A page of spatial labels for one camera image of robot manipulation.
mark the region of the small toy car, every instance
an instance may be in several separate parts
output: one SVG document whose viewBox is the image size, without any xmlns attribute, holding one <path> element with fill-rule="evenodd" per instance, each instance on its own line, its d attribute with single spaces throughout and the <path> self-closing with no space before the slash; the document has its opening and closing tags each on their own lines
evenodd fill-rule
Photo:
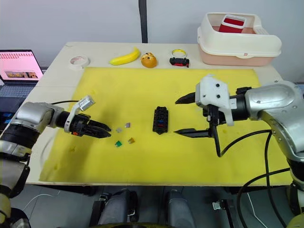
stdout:
<svg viewBox="0 0 304 228">
<path fill-rule="evenodd" d="M 174 66 L 186 66 L 186 67 L 189 67 L 189 59 L 188 58 L 175 58 L 175 57 L 172 57 L 170 58 L 170 63 Z"/>
</svg>

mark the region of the gray pants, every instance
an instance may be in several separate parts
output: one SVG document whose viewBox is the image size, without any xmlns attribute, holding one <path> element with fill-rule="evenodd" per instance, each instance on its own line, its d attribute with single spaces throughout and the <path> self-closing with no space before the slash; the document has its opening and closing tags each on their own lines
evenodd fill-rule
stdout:
<svg viewBox="0 0 304 228">
<path fill-rule="evenodd" d="M 129 200 L 129 190 L 114 194 L 106 203 L 98 224 L 126 223 Z M 188 203 L 180 192 L 171 190 L 167 193 L 166 210 L 168 225 L 176 228 L 195 228 Z"/>
</svg>

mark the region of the floor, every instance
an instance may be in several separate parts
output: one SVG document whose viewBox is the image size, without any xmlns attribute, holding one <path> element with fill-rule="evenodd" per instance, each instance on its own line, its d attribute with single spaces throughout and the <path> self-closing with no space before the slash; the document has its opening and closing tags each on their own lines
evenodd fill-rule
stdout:
<svg viewBox="0 0 304 228">
<path fill-rule="evenodd" d="M 94 196 L 85 196 L 78 193 L 58 191 L 40 186 L 26 185 L 22 193 L 11 199 L 12 207 L 24 209 L 26 204 L 39 194 L 26 208 L 32 228 L 86 228 L 88 227 L 92 205 L 99 199 L 102 192 L 115 193 L 125 188 L 124 186 L 99 187 Z M 228 219 L 224 210 L 214 211 L 212 202 L 217 199 L 232 199 L 236 195 L 227 193 L 221 187 L 141 187 L 130 186 L 135 190 L 140 199 L 140 222 L 164 224 L 163 200 L 165 193 L 171 189 L 181 191 L 188 200 L 190 209 L 198 228 L 229 228 Z M 274 199 L 283 219 L 288 223 L 293 217 L 285 194 L 285 188 L 274 188 Z M 268 228 L 281 227 L 277 220 L 265 190 L 250 192 L 250 197 L 257 216 Z M 242 210 L 249 227 L 263 228 L 253 217 L 248 196 L 242 197 Z M 242 227 L 237 219 L 236 227 Z"/>
</svg>

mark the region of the laptop keyboard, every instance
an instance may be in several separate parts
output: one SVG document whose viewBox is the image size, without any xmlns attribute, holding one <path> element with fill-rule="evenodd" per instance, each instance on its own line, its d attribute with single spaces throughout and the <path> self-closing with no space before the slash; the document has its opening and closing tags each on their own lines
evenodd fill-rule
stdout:
<svg viewBox="0 0 304 228">
<path fill-rule="evenodd" d="M 31 86 L 3 86 L 0 97 L 27 97 L 33 89 Z"/>
</svg>

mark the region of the red component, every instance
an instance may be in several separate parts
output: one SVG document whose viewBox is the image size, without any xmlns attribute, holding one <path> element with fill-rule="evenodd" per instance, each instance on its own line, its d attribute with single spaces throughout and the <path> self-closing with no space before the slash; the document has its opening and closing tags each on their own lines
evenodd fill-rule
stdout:
<svg viewBox="0 0 304 228">
<path fill-rule="evenodd" d="M 241 20 L 235 20 L 232 18 L 225 18 L 224 22 L 228 23 L 228 24 L 233 24 L 233 25 L 239 25 L 239 26 L 243 26 L 244 22 Z"/>
<path fill-rule="evenodd" d="M 219 32 L 242 33 L 242 28 L 234 27 L 234 25 L 243 26 L 245 22 L 242 19 L 229 18 L 229 15 L 227 15 L 227 18 L 224 19 L 224 22 L 230 24 L 231 26 L 223 25 L 222 22 L 218 30 Z"/>
</svg>

